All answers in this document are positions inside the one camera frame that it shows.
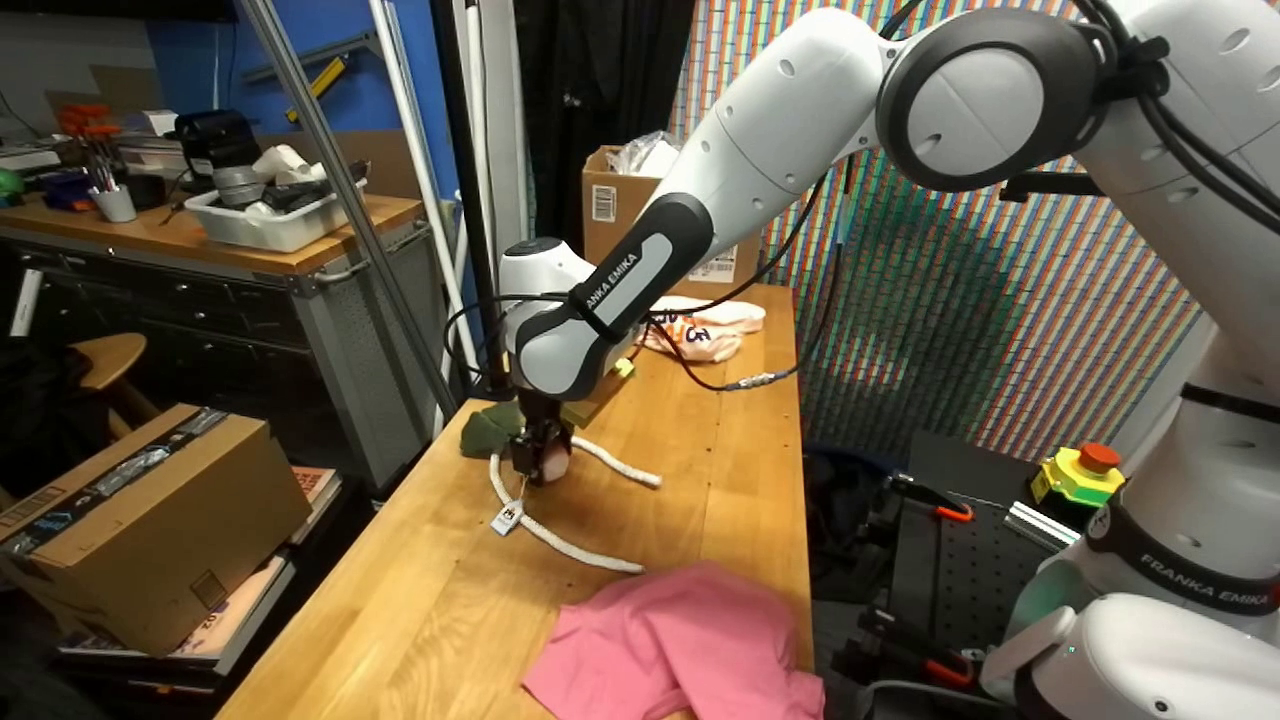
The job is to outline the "silver aluminium bar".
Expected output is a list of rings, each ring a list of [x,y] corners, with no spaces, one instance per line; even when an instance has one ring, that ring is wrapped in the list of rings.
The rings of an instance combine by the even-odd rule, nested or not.
[[[1015,502],[1004,516],[1004,525],[1051,553],[1061,552],[1079,541],[1080,533],[1039,512],[1030,505]]]

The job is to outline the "white plastic bin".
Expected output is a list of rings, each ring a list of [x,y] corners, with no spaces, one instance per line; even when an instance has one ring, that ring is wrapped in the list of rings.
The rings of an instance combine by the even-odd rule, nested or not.
[[[294,252],[347,223],[329,179],[228,184],[183,202],[215,242]]]

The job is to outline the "black curtain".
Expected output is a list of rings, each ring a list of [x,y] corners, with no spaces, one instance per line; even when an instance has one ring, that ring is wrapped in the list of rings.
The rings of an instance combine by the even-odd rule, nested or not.
[[[696,5],[513,0],[538,236],[584,251],[584,164],[668,126]]]

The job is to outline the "wooden block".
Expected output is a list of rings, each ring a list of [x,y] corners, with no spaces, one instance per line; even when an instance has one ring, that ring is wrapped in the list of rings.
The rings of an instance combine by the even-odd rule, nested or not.
[[[586,398],[562,405],[561,419],[577,429],[589,427],[634,374],[634,360],[630,357],[618,359]]]

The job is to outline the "pink cloth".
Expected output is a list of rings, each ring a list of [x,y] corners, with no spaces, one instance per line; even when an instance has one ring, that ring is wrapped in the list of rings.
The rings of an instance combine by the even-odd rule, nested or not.
[[[563,606],[522,687],[556,720],[824,720],[795,644],[777,593],[695,562]]]

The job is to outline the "grey workbench with drawers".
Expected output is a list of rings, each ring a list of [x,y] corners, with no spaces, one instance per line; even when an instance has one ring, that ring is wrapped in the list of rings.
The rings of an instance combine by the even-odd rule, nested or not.
[[[348,227],[294,252],[211,241],[192,211],[111,224],[29,199],[0,209],[0,332],[24,272],[29,333],[136,333],[131,382],[160,409],[207,405],[270,423],[297,464],[384,496],[433,434],[433,383]]]

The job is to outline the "white cup of pens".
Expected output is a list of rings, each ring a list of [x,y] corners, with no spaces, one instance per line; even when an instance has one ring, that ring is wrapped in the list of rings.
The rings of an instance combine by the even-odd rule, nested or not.
[[[79,137],[84,169],[90,176],[90,197],[106,222],[128,223],[137,218],[131,191],[116,177],[116,161],[109,135],[86,132]]]

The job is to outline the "multicoloured patterned backdrop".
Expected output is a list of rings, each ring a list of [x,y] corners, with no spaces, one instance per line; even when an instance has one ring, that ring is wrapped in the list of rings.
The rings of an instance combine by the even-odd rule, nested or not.
[[[791,288],[805,439],[902,459],[919,430],[1034,459],[1115,439],[1201,318],[1114,205],[919,190],[856,155],[739,247]]]

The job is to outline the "wooden stool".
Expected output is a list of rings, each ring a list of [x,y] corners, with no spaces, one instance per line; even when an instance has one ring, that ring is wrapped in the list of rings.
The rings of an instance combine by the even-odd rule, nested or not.
[[[105,397],[108,430],[113,441],[125,438],[136,427],[160,414],[155,404],[131,380],[133,366],[147,348],[143,334],[110,334],[72,343],[70,348],[90,361],[90,370],[81,379],[81,387]]]

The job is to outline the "black device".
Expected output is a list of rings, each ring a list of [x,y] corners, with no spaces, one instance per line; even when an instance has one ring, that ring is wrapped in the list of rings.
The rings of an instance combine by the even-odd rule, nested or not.
[[[191,193],[214,190],[212,174],[227,167],[252,167],[262,155],[250,120],[237,110],[179,114],[174,122],[189,172]]]

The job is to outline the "open cardboard box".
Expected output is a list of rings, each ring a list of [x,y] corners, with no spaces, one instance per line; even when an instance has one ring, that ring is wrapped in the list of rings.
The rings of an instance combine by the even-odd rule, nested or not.
[[[623,173],[622,146],[602,146],[584,164],[582,237],[585,259],[602,264],[631,228],[669,170],[678,151],[658,143],[655,160],[644,160],[636,174]],[[687,273],[669,292],[712,301],[756,273],[760,240],[748,240]]]

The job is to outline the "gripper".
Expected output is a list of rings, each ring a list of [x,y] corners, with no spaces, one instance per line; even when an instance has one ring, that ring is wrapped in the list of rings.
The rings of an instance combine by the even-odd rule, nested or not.
[[[522,442],[511,445],[513,469],[530,484],[543,487],[547,482],[547,450],[570,448],[573,428],[563,419],[563,404],[536,391],[516,393],[518,410],[524,418]]]

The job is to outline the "silver metal pole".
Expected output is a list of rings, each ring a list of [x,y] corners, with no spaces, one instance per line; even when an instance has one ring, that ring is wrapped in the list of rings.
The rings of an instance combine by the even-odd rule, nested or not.
[[[259,36],[259,42],[268,53],[271,67],[282,86],[291,96],[303,129],[310,133],[311,140],[319,150],[333,191],[346,210],[348,223],[360,241],[365,258],[370,261],[378,279],[378,286],[387,297],[390,310],[406,338],[413,369],[421,372],[425,377],[430,396],[442,418],[445,420],[452,419],[458,411],[460,405],[451,391],[445,373],[442,372],[439,361],[429,348],[422,328],[417,323],[417,318],[404,296],[401,283],[396,278],[394,268],[390,264],[378,228],[356,188],[356,179],[349,170],[349,164],[342,156],[332,127],[319,101],[310,91],[310,82],[305,77],[300,56],[294,53],[273,1],[238,1],[244,9],[244,14],[248,17],[255,33]]]

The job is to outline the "taped cardboard box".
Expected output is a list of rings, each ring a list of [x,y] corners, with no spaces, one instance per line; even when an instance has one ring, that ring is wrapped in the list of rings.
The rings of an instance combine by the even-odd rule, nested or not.
[[[161,657],[312,509],[270,425],[178,404],[0,515],[0,575],[68,633]]]

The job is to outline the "white pole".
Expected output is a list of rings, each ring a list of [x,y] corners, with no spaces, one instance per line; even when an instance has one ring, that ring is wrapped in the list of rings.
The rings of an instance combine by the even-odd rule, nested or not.
[[[393,94],[401,126],[410,151],[410,161],[420,195],[424,200],[428,224],[434,242],[436,265],[444,281],[445,296],[453,320],[445,328],[444,350],[447,355],[461,348],[463,359],[453,364],[467,373],[470,380],[476,378],[472,366],[477,357],[468,319],[465,315],[465,302],[461,292],[460,269],[454,261],[456,234],[444,218],[444,208],[438,193],[433,159],[426,141],[413,78],[404,51],[403,36],[393,0],[367,0],[379,47],[387,64],[390,91]]]

